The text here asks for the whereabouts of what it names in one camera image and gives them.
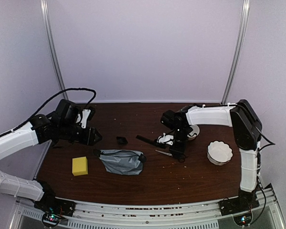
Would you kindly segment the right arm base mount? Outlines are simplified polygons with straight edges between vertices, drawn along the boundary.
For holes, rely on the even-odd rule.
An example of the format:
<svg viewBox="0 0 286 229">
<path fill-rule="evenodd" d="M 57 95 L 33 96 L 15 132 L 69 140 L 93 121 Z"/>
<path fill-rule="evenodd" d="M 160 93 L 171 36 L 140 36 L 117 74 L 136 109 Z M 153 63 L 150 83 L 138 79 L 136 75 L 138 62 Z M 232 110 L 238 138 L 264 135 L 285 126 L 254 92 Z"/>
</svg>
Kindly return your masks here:
<svg viewBox="0 0 286 229">
<path fill-rule="evenodd" d="M 260 206 L 257 199 L 256 190 L 247 192 L 241 190 L 240 188 L 238 190 L 237 197 L 220 200 L 218 205 L 222 216 L 249 211 Z"/>
</svg>

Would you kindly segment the black hair comb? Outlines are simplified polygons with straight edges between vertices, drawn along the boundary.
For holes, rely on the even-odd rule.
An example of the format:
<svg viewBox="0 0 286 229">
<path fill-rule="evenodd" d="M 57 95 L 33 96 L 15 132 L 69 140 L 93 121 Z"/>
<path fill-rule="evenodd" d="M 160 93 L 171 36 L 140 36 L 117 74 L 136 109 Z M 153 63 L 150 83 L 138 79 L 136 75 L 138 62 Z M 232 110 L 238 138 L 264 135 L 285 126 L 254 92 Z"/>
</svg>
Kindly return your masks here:
<svg viewBox="0 0 286 229">
<path fill-rule="evenodd" d="M 148 139 L 148 138 L 143 137 L 143 136 L 141 136 L 141 135 L 137 135 L 137 136 L 136 136 L 136 139 L 138 139 L 138 140 L 140 140 L 140 141 L 143 141 L 143 142 L 145 142 L 145 143 L 148 143 L 148 144 L 150 144 L 150 145 L 155 145 L 155 144 L 157 144 L 157 141 L 156 141 L 156 140 L 151 140 L 151 139 Z"/>
</svg>

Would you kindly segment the grey drawstring pouch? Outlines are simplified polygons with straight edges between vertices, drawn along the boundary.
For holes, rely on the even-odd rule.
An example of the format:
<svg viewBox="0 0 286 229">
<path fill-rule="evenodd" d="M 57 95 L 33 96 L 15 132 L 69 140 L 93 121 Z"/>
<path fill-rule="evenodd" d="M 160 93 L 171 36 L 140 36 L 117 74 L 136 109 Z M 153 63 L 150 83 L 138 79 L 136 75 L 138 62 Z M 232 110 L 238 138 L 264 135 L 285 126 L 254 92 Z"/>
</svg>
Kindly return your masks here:
<svg viewBox="0 0 286 229">
<path fill-rule="evenodd" d="M 143 152 L 135 150 L 94 149 L 93 154 L 102 161 L 107 172 L 123 176 L 139 175 L 147 161 Z"/>
</svg>

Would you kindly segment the black clipper guard comb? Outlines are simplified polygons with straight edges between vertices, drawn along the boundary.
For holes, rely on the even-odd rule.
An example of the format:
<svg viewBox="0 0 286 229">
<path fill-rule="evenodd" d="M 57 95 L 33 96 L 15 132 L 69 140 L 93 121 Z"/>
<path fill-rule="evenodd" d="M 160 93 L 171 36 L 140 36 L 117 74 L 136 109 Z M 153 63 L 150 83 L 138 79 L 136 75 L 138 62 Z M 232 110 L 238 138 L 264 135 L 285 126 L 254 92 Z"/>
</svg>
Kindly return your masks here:
<svg viewBox="0 0 286 229">
<path fill-rule="evenodd" d="M 125 137 L 122 137 L 122 136 L 117 136 L 116 137 L 116 141 L 117 141 L 117 144 L 119 145 L 126 145 L 128 144 L 128 141 Z"/>
</svg>

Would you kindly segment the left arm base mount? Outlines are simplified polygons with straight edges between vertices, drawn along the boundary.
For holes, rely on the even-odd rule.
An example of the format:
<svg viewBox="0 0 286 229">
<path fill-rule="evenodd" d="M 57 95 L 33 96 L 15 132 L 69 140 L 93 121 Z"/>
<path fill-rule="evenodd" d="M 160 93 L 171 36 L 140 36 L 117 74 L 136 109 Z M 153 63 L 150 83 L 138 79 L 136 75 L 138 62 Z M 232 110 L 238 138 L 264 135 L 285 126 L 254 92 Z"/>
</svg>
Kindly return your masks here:
<svg viewBox="0 0 286 229">
<path fill-rule="evenodd" d="M 35 208 L 57 216 L 73 216 L 75 202 L 57 198 L 56 193 L 47 182 L 38 181 L 38 183 L 41 184 L 44 194 L 39 201 L 33 201 Z"/>
</svg>

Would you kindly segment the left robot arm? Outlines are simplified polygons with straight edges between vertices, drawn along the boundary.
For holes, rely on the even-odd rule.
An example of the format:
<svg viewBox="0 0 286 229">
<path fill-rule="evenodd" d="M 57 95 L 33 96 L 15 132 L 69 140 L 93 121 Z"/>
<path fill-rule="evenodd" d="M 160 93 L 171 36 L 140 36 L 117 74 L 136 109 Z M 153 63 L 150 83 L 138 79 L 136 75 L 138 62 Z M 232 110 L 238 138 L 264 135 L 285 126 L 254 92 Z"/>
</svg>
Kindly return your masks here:
<svg viewBox="0 0 286 229">
<path fill-rule="evenodd" d="M 90 106 L 93 98 L 84 107 L 70 100 L 61 99 L 54 111 L 47 115 L 40 114 L 47 103 L 67 91 L 65 89 L 51 96 L 26 121 L 0 134 L 0 160 L 25 148 L 48 141 L 65 140 L 93 146 L 102 140 L 98 130 L 87 124 L 95 114 L 95 109 Z M 54 212 L 59 208 L 59 201 L 50 192 L 51 189 L 36 180 L 26 180 L 0 171 L 1 194 L 40 201 L 49 212 Z"/>
</svg>

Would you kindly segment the silver scissors pair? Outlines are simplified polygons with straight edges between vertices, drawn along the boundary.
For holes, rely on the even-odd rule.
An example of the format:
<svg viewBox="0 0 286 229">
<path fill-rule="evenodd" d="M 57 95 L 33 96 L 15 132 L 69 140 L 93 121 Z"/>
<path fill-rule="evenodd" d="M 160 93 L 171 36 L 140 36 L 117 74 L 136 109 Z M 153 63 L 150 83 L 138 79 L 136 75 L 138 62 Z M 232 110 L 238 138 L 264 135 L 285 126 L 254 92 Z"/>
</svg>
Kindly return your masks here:
<svg viewBox="0 0 286 229">
<path fill-rule="evenodd" d="M 164 152 L 164 151 L 160 151 L 160 150 L 155 150 L 155 152 L 160 153 L 162 155 L 166 155 L 166 156 L 172 157 L 172 158 L 176 159 L 180 163 L 183 163 L 186 160 L 186 158 L 187 158 L 187 156 L 184 155 L 184 154 L 172 154 L 172 153 L 168 153 L 168 152 Z"/>
</svg>

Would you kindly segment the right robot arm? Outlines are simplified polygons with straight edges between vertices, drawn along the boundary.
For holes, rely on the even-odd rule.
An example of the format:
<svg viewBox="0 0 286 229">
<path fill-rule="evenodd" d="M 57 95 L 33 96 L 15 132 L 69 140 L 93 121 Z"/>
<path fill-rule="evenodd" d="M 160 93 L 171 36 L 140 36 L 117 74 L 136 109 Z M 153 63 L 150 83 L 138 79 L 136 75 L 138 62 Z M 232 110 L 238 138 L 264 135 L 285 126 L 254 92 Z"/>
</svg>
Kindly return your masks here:
<svg viewBox="0 0 286 229">
<path fill-rule="evenodd" d="M 167 110 L 162 114 L 160 122 L 173 133 L 163 133 L 155 141 L 161 145 L 168 145 L 170 153 L 174 156 L 180 156 L 185 152 L 187 142 L 193 136 L 193 127 L 228 128 L 241 158 L 240 190 L 244 193 L 235 199 L 235 207 L 243 211 L 253 203 L 250 193 L 257 186 L 260 171 L 258 155 L 263 150 L 261 140 L 266 140 L 270 146 L 275 143 L 263 134 L 263 124 L 246 99 L 222 105 L 192 104 L 178 111 Z"/>
</svg>

